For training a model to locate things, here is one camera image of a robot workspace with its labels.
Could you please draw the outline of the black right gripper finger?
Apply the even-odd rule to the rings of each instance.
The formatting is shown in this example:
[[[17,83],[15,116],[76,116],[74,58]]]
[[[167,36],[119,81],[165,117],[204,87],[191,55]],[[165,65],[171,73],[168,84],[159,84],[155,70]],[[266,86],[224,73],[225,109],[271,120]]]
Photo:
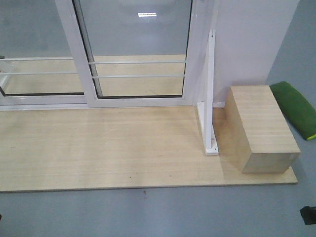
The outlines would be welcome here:
[[[305,225],[316,224],[316,207],[304,206],[300,209],[300,214]]]

